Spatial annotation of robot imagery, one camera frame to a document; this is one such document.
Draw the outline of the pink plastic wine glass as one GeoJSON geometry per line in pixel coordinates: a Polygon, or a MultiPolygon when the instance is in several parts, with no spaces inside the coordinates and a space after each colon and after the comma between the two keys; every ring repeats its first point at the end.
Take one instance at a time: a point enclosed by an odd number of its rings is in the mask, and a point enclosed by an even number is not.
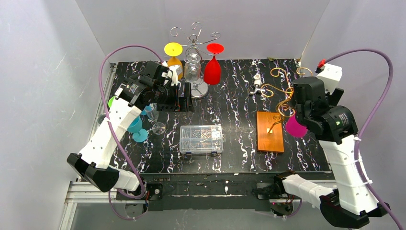
{"type": "Polygon", "coordinates": [[[305,126],[297,122],[296,117],[294,115],[288,119],[285,125],[285,130],[288,134],[290,134],[295,138],[302,138],[308,132],[308,129],[305,126]]]}

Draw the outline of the blue plastic wine glass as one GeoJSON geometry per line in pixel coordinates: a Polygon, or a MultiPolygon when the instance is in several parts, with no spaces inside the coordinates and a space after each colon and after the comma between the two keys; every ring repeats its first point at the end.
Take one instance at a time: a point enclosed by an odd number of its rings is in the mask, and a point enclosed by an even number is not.
{"type": "Polygon", "coordinates": [[[148,137],[148,132],[142,128],[142,119],[138,116],[130,126],[127,131],[132,135],[135,142],[144,142],[148,137]]]}
{"type": "Polygon", "coordinates": [[[145,106],[144,110],[140,113],[140,115],[149,115],[154,111],[153,104],[145,106]]]}

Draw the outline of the clear glass on silver rack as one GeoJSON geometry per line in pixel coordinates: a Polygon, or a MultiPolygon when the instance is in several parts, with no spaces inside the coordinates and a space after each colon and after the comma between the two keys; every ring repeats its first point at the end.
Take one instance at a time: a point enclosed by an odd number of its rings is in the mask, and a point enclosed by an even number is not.
{"type": "Polygon", "coordinates": [[[201,57],[196,53],[189,53],[184,58],[184,78],[187,82],[196,82],[201,76],[201,57]]]}

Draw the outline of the clear glass wine glass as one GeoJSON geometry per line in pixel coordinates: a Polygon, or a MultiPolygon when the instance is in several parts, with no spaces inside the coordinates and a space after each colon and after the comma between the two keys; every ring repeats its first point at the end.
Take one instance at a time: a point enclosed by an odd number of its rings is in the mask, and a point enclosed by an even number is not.
{"type": "Polygon", "coordinates": [[[106,117],[106,114],[100,114],[100,115],[98,115],[97,118],[96,118],[96,123],[97,123],[98,125],[101,125],[102,122],[104,121],[105,117],[106,117]]]}
{"type": "Polygon", "coordinates": [[[151,104],[153,104],[154,111],[149,115],[147,115],[147,117],[153,121],[152,132],[156,135],[161,135],[166,131],[166,127],[163,123],[158,121],[159,111],[157,110],[157,104],[156,103],[151,104]]]}

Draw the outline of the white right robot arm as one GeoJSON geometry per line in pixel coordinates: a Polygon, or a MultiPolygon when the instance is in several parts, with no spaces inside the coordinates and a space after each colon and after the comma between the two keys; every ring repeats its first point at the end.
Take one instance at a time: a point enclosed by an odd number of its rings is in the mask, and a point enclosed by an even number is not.
{"type": "Polygon", "coordinates": [[[360,154],[352,112],[339,105],[344,91],[338,87],[342,68],[319,64],[316,76],[293,81],[294,116],[291,121],[313,133],[333,171],[337,187],[327,188],[288,170],[274,177],[273,192],[297,196],[317,207],[334,227],[359,229],[388,213],[388,205],[379,201],[368,188],[368,179],[360,154]]]}

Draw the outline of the orange wooden rack base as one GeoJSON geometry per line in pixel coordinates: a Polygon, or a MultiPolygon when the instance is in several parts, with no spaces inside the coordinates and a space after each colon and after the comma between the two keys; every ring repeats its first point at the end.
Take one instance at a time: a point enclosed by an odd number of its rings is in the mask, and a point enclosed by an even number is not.
{"type": "Polygon", "coordinates": [[[256,112],[257,151],[284,153],[282,117],[279,113],[256,112]]]}

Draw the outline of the clear plastic screw box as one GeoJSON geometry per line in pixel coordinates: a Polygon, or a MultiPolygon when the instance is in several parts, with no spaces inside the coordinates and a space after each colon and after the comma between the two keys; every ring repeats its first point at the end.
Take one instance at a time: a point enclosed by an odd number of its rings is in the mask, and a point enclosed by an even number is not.
{"type": "Polygon", "coordinates": [[[179,151],[182,154],[220,154],[224,150],[221,125],[180,127],[179,151]]]}

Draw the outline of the red plastic wine glass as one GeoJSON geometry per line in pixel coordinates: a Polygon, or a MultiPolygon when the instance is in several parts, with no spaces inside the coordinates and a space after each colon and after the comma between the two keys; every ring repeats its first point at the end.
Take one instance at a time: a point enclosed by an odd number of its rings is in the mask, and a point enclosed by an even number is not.
{"type": "Polygon", "coordinates": [[[211,43],[206,49],[213,54],[212,59],[206,64],[204,69],[204,82],[208,85],[217,85],[221,79],[221,67],[216,59],[216,55],[224,51],[224,47],[219,43],[211,43]]]}

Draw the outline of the yellow plastic wine glass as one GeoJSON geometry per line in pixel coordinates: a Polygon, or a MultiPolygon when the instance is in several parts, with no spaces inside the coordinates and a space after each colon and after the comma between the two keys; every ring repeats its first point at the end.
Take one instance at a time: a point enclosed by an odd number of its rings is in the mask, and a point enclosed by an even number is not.
{"type": "Polygon", "coordinates": [[[179,66],[176,73],[178,75],[178,80],[180,80],[183,77],[183,64],[178,59],[178,56],[183,52],[182,46],[179,43],[170,42],[165,45],[164,52],[166,55],[170,56],[170,59],[167,61],[169,67],[179,66]]]}

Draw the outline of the small silver metal fixture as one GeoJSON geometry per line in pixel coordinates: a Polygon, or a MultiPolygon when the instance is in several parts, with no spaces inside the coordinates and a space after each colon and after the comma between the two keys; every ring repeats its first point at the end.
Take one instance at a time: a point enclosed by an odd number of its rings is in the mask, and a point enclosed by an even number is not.
{"type": "Polygon", "coordinates": [[[253,76],[253,86],[254,86],[254,91],[249,92],[250,96],[253,96],[257,93],[262,93],[261,75],[258,73],[253,76]]]}

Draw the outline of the green plastic wine glass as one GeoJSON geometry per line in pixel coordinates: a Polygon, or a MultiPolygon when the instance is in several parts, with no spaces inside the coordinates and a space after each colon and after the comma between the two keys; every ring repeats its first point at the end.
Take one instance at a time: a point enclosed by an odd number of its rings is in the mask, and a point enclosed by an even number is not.
{"type": "Polygon", "coordinates": [[[111,106],[112,106],[112,104],[113,104],[115,98],[116,98],[115,96],[112,96],[112,97],[109,99],[109,101],[108,101],[108,103],[107,103],[108,108],[111,108],[111,106]]]}

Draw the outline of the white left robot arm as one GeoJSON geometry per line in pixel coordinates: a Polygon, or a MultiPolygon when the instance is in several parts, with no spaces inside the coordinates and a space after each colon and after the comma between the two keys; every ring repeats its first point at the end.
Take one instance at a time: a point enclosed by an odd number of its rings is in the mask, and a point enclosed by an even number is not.
{"type": "Polygon", "coordinates": [[[136,191],[142,182],[140,176],[110,166],[110,160],[131,123],[147,105],[156,103],[160,111],[192,111],[191,85],[185,84],[184,93],[179,92],[180,69],[179,65],[169,67],[167,63],[149,61],[144,71],[124,80],[88,143],[78,153],[69,154],[67,163],[73,170],[102,192],[113,188],[136,191]]]}

